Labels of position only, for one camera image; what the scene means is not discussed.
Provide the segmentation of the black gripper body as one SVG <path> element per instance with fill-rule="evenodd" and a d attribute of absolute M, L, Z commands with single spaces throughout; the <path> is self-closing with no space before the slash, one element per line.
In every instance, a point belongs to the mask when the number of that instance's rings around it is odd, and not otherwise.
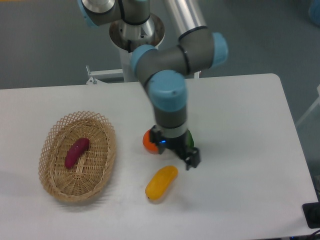
<path fill-rule="evenodd" d="M 173 151 L 180 159 L 185 159 L 187 150 L 191 149 L 187 146 L 188 130 L 182 135 L 174 138 L 165 137 L 162 133 L 162 136 L 165 139 L 165 149 Z"/>

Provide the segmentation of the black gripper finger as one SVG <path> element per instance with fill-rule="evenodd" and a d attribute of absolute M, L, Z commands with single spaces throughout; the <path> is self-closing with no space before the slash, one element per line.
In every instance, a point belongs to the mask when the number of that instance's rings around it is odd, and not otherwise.
<path fill-rule="evenodd" d="M 161 155 L 166 149 L 166 140 L 162 135 L 162 132 L 156 125 L 150 129 L 149 140 L 151 143 L 155 144 L 158 153 Z"/>
<path fill-rule="evenodd" d="M 186 151 L 184 162 L 187 171 L 190 168 L 197 168 L 201 162 L 200 150 L 197 147 L 189 148 Z"/>

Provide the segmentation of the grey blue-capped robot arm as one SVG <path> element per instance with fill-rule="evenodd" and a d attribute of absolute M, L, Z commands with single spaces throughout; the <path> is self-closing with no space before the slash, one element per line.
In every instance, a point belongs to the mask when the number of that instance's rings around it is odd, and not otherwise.
<path fill-rule="evenodd" d="M 187 124 L 185 77 L 223 64 L 228 44 L 219 32 L 211 32 L 195 0 L 164 2 L 178 36 L 178 44 L 165 50 L 161 20 L 151 13 L 148 0 L 80 0 L 79 9 L 91 27 L 110 24 L 113 43 L 129 55 L 128 71 L 139 81 L 154 111 L 156 124 L 149 139 L 158 152 L 169 149 L 196 168 L 200 151 L 190 144 Z"/>

